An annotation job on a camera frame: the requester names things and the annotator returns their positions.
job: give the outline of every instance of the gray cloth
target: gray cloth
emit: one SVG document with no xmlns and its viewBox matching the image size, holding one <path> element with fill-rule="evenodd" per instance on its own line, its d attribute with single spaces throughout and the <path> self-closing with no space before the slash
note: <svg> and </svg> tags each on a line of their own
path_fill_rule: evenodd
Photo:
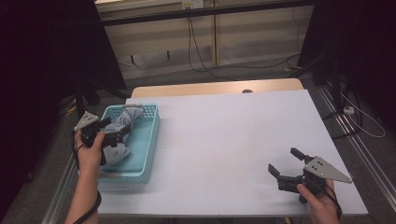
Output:
<svg viewBox="0 0 396 224">
<path fill-rule="evenodd" d="M 140 118 L 143 114 L 143 108 L 139 107 L 126 107 L 122 114 L 111 121 L 104 129 L 105 133 L 114 133 L 121 130 L 125 125 L 131 124 L 131 131 L 134 127 L 134 120 Z M 116 147 L 105 147 L 103 149 L 106 157 L 106 165 L 104 168 L 113 166 L 127 157 L 131 153 L 131 149 L 125 146 L 128 139 L 128 134 L 123 137 L 123 143 L 118 143 Z"/>
</svg>

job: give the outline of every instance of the plastic basket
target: plastic basket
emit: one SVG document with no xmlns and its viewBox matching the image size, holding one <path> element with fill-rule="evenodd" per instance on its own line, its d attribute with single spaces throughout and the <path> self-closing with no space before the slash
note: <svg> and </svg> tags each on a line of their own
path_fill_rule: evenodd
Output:
<svg viewBox="0 0 396 224">
<path fill-rule="evenodd" d="M 131 149 L 131 154 L 114 166 L 101 168 L 100 182 L 149 182 L 160 128 L 160 116 L 156 105 L 141 106 L 144 109 L 143 115 L 134 121 L 134 127 L 125 143 L 125 146 Z M 102 119 L 116 119 L 123 110 L 123 105 L 109 106 Z"/>
</svg>

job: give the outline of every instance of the white tabletop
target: white tabletop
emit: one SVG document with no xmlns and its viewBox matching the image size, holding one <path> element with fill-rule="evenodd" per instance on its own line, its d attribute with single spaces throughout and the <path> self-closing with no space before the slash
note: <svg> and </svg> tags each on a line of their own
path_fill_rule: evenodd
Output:
<svg viewBox="0 0 396 224">
<path fill-rule="evenodd" d="M 161 127 L 147 185 L 100 184 L 100 214 L 161 217 L 302 216 L 298 194 L 268 171 L 301 175 L 296 147 L 348 175 L 307 91 L 128 99 L 154 103 Z M 345 215 L 367 214 L 354 184 L 335 182 Z"/>
</svg>

